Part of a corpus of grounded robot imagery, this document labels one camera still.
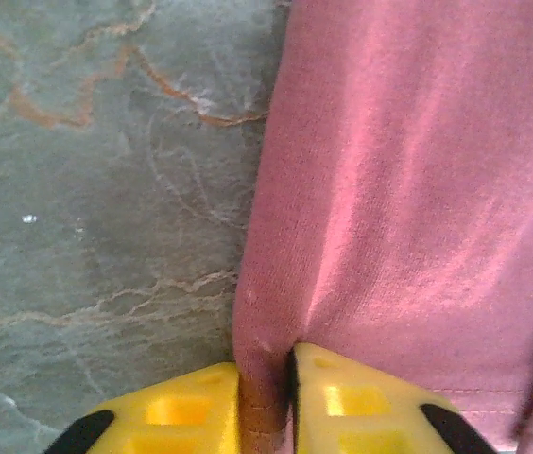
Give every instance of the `floor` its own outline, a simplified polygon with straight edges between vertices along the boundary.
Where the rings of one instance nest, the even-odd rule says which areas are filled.
[[[0,453],[232,358],[286,3],[0,0]]]

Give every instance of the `marble floor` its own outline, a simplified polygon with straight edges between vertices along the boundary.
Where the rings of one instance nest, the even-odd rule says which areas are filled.
[[[0,0],[0,453],[231,359],[286,3]]]

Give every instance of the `pink fabric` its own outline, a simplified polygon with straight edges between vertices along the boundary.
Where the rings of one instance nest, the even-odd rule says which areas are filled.
[[[247,451],[310,341],[533,454],[533,0],[294,3],[233,316]]]

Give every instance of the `gray marble floor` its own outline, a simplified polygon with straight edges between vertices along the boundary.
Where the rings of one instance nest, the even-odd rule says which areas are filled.
[[[0,453],[231,359],[285,3],[0,0]]]

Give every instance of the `white speck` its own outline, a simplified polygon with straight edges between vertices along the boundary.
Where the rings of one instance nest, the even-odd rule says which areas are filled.
[[[33,224],[38,220],[38,217],[35,215],[24,215],[21,216],[21,221],[25,224]]]

